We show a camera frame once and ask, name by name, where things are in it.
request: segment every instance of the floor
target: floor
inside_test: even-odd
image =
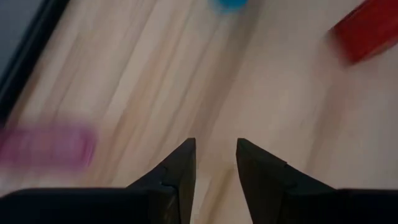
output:
[[[71,0],[9,126],[84,121],[80,175],[2,170],[23,187],[122,187],[197,139],[193,223],[250,223],[238,137],[334,187],[398,188],[398,47],[352,67],[327,32],[363,0]]]

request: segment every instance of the blurry pink object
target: blurry pink object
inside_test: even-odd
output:
[[[93,156],[94,132],[83,126],[0,131],[0,166],[80,169]]]

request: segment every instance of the wooden floor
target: wooden floor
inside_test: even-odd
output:
[[[23,187],[126,186],[197,139],[195,223],[250,223],[238,137],[334,187],[398,188],[398,48],[343,67],[327,31],[362,0],[71,0],[9,125],[92,123],[78,176],[3,171]]]

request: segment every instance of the blue ball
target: blue ball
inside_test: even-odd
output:
[[[239,9],[243,7],[248,0],[218,0],[224,9]]]

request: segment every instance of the red block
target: red block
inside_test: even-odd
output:
[[[332,29],[350,63],[398,42],[398,0],[366,0]]]

